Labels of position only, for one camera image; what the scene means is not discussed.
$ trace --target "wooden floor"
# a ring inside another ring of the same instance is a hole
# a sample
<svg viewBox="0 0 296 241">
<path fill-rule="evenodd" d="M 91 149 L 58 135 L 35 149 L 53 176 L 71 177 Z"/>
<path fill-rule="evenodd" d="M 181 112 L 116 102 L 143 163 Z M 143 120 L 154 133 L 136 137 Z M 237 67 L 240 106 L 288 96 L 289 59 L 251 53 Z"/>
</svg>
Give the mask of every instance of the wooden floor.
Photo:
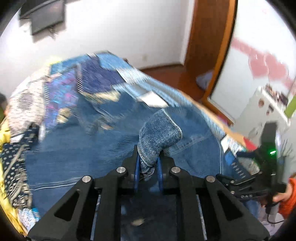
<svg viewBox="0 0 296 241">
<path fill-rule="evenodd" d="M 142 69 L 141 71 L 167 85 L 185 92 L 195 101 L 199 101 L 204 94 L 204 91 L 197 86 L 195 79 L 186 73 L 182 65 Z"/>
</svg>

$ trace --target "black and white patterned fabric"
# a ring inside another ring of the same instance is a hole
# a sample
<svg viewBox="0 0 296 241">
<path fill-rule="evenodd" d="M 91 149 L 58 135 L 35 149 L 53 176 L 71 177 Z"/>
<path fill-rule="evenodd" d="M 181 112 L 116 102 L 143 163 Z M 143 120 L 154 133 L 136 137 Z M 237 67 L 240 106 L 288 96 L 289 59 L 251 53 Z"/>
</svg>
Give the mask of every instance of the black and white patterned fabric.
<svg viewBox="0 0 296 241">
<path fill-rule="evenodd" d="M 13 207 L 30 208 L 32 194 L 27 183 L 25 152 L 38 141 L 39 126 L 31 123 L 18 143 L 3 145 L 1 160 L 4 187 Z"/>
</svg>

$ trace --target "person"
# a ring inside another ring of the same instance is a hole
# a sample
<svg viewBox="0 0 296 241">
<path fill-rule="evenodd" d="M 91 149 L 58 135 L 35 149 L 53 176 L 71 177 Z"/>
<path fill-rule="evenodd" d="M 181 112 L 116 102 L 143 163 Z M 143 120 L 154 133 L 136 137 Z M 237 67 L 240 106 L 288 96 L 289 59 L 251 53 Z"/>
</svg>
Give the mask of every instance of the person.
<svg viewBox="0 0 296 241">
<path fill-rule="evenodd" d="M 289 178 L 286 192 L 273 197 L 274 202 L 280 202 L 279 213 L 286 219 L 296 206 L 296 172 Z"/>
</svg>

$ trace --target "pink heart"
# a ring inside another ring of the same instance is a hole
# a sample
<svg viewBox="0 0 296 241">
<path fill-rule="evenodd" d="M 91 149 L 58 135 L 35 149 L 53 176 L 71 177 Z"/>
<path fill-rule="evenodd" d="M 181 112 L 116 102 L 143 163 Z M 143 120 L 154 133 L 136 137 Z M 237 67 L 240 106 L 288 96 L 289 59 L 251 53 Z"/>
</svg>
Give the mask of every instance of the pink heart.
<svg viewBox="0 0 296 241">
<path fill-rule="evenodd" d="M 278 62 L 275 56 L 272 54 L 267 54 L 264 56 L 266 65 L 269 68 L 268 78 L 270 81 L 273 80 L 283 80 L 288 76 L 288 69 L 287 67 Z"/>
<path fill-rule="evenodd" d="M 265 64 L 263 54 L 255 54 L 249 57 L 249 67 L 253 78 L 267 76 L 269 69 Z"/>
</svg>

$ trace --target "orange sleeve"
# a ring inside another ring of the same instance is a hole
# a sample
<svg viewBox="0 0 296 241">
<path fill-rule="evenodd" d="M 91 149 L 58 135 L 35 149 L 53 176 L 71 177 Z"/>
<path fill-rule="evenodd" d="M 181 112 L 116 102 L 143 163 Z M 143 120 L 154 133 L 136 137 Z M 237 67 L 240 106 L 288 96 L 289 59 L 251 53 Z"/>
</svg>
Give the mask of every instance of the orange sleeve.
<svg viewBox="0 0 296 241">
<path fill-rule="evenodd" d="M 282 214 L 284 218 L 287 218 L 292 212 L 293 208 L 296 206 L 296 179 L 290 178 L 289 182 L 293 188 L 292 195 L 287 201 L 281 202 L 279 206 L 279 213 Z"/>
</svg>

